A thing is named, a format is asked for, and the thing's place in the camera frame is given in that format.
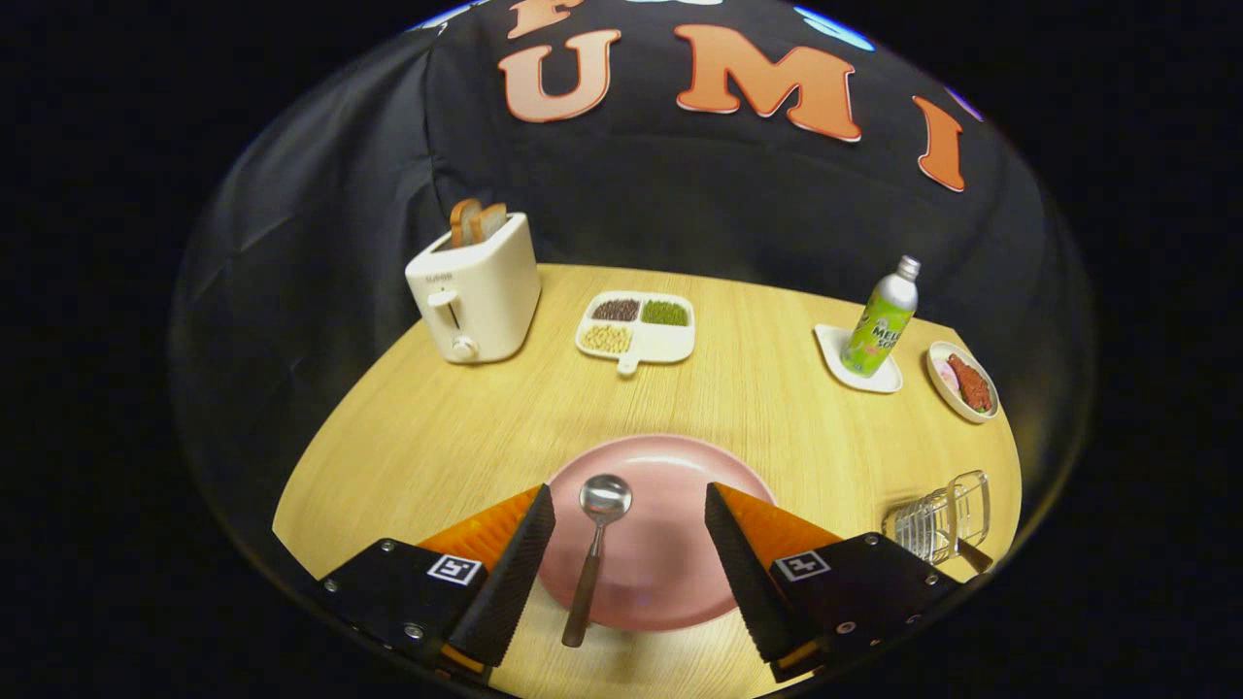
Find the white toaster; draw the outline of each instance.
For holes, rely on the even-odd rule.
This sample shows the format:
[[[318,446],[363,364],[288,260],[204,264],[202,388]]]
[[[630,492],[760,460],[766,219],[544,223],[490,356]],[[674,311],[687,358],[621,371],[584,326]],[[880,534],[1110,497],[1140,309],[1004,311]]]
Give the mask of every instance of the white toaster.
[[[423,323],[450,362],[512,357],[527,337],[541,290],[526,214],[507,214],[484,243],[452,248],[451,236],[444,234],[405,266]]]

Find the pink plate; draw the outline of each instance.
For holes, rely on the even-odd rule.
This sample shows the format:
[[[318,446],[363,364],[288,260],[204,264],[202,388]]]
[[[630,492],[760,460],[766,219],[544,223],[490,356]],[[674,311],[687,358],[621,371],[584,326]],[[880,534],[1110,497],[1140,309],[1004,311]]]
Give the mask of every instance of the pink plate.
[[[704,525],[707,484],[723,483],[767,502],[773,495],[733,454],[674,434],[607,442],[566,464],[548,483],[557,527],[539,582],[552,597],[566,608],[574,598],[595,532],[578,506],[578,490],[602,473],[625,480],[634,500],[630,511],[605,530],[590,619],[620,631],[672,631],[735,608]]]

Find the toaster lever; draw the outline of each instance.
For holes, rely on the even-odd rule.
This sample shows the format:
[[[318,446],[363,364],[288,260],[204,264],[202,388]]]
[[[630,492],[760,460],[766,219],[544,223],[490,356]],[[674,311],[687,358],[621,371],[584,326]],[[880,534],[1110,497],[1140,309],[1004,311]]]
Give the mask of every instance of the toaster lever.
[[[457,300],[456,291],[438,291],[428,296],[428,305],[433,308],[444,308]]]

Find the round table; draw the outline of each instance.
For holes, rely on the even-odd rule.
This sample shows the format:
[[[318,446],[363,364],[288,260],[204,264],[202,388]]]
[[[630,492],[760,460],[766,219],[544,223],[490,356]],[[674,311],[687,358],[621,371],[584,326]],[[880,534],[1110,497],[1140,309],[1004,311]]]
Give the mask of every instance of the round table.
[[[935,341],[970,351],[952,328],[914,318],[892,353],[901,391],[866,393],[829,373],[813,336],[817,323],[854,327],[859,303],[660,271],[539,265],[539,272],[543,292],[515,357],[451,364],[420,321],[332,412],[272,522],[311,575],[327,575],[384,536],[421,541],[547,481],[592,447],[643,433],[684,434],[733,453],[782,509],[843,537],[879,531],[890,506],[982,469],[992,516],[979,549],[994,560],[1009,550],[1022,480],[1004,408],[970,424],[924,368]],[[625,379],[615,362],[580,353],[578,321],[609,290],[690,300],[691,356],[640,364]],[[958,581],[973,575],[961,558],[938,567]],[[577,649],[561,644],[564,619],[537,582],[491,685],[520,697],[645,698],[755,697],[781,687],[737,609],[665,633],[597,626]]]

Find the spoon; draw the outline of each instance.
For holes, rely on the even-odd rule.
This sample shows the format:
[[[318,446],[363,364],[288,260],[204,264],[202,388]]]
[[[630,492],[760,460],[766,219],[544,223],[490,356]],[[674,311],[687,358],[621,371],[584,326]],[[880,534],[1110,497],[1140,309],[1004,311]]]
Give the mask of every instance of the spoon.
[[[600,572],[600,546],[604,544],[604,527],[622,519],[630,509],[630,486],[615,475],[593,475],[578,491],[578,505],[595,522],[595,539],[583,561],[583,572],[578,576],[574,588],[574,602],[569,606],[569,619],[561,634],[561,643],[571,648],[583,644],[587,634],[587,614],[592,611],[592,597],[595,595],[595,578]]]
[[[987,571],[993,565],[993,560],[988,553],[984,553],[962,539],[958,539],[958,555],[971,563],[971,567],[976,568],[977,573]]]

